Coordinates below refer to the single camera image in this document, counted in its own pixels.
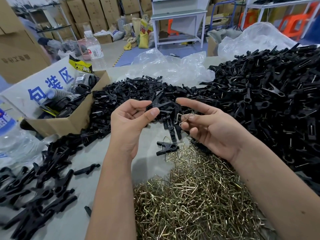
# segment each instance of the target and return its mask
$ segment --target person's right hand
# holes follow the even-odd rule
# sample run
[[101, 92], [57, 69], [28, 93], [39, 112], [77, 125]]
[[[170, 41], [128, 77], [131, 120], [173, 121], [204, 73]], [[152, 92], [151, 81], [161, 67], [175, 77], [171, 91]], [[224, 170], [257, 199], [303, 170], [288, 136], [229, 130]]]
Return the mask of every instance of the person's right hand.
[[177, 98], [177, 103], [204, 115], [185, 114], [181, 128], [205, 145], [217, 156], [232, 162], [242, 150], [257, 140], [238, 121], [221, 109], [188, 98]]

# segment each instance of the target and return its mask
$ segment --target plastic bottle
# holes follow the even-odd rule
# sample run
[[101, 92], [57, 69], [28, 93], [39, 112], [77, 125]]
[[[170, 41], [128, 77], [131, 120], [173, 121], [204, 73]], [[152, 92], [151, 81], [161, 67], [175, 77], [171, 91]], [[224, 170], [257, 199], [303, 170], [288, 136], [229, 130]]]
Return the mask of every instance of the plastic bottle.
[[41, 150], [41, 142], [0, 109], [0, 167], [31, 162]]
[[103, 52], [99, 41], [93, 36], [92, 31], [85, 31], [85, 42], [91, 57], [93, 70], [105, 70], [106, 62], [103, 58]]

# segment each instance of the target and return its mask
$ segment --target bent metal wire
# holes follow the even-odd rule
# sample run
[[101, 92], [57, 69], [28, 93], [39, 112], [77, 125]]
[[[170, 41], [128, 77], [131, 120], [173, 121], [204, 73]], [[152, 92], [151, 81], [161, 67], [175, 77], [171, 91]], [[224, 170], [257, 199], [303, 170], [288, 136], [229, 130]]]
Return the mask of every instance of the bent metal wire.
[[138, 239], [261, 239], [257, 207], [226, 161], [184, 143], [167, 161], [168, 178], [134, 188]]

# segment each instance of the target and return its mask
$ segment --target orange stool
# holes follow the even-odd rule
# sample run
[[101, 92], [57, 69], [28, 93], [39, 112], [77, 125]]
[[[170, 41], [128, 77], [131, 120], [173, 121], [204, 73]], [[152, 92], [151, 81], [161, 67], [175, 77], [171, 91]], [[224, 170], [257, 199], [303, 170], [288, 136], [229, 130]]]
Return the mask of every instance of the orange stool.
[[[306, 21], [308, 19], [307, 14], [297, 14], [297, 15], [287, 15], [284, 16], [281, 24], [278, 27], [278, 30], [283, 33], [285, 36], [292, 38], [297, 37], [296, 41], [298, 41], [302, 35], [304, 25], [306, 24]], [[281, 31], [282, 25], [284, 22], [287, 21], [287, 24], [283, 31]], [[296, 25], [301, 21], [299, 30], [296, 30]]]
[[310, 4], [309, 8], [308, 8], [308, 11], [306, 12], [306, 15], [308, 15], [308, 19], [311, 18], [313, 12], [315, 11], [315, 9], [317, 8], [319, 2], [313, 2]]
[[176, 35], [179, 35], [179, 32], [178, 31], [174, 31], [174, 30], [171, 30], [171, 24], [173, 22], [173, 19], [169, 19], [169, 22], [168, 22], [168, 31], [167, 33], [170, 35], [173, 35], [173, 34], [176, 34]]
[[[242, 21], [243, 13], [241, 13], [239, 18], [238, 27], [241, 27], [241, 21]], [[254, 24], [258, 20], [258, 14], [256, 11], [250, 11], [247, 12], [247, 15], [245, 16], [243, 29], [246, 29], [250, 25]]]

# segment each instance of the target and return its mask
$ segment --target yellow and black floor tape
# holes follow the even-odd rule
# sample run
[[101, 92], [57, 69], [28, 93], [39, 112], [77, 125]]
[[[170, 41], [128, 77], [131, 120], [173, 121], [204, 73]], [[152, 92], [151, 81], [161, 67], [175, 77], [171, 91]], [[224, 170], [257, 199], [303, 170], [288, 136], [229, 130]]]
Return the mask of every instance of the yellow and black floor tape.
[[123, 55], [124, 52], [125, 52], [125, 50], [121, 53], [121, 55], [120, 55], [119, 58], [115, 61], [115, 63], [113, 64], [112, 67], [114, 67], [114, 66], [118, 63], [118, 61], [120, 60], [120, 58], [121, 58], [121, 56]]

